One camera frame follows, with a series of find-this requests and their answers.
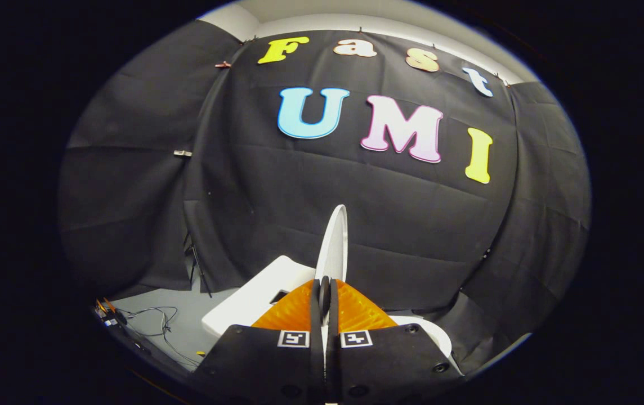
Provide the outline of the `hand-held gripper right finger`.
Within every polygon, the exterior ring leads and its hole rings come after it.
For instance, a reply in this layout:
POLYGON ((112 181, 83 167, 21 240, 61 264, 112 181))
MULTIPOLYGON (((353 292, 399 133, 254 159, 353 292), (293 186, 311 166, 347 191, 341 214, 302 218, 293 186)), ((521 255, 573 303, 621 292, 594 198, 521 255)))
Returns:
POLYGON ((430 404, 464 379, 443 330, 414 316, 390 316, 348 283, 330 282, 330 402, 430 404))

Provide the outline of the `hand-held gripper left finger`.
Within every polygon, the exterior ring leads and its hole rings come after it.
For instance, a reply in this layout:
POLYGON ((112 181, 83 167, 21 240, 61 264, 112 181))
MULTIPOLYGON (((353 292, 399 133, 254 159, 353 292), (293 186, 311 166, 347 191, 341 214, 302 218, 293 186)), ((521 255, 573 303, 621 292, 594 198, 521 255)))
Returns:
POLYGON ((322 404, 324 349, 319 280, 273 306, 276 326, 231 325, 193 372, 202 404, 322 404))

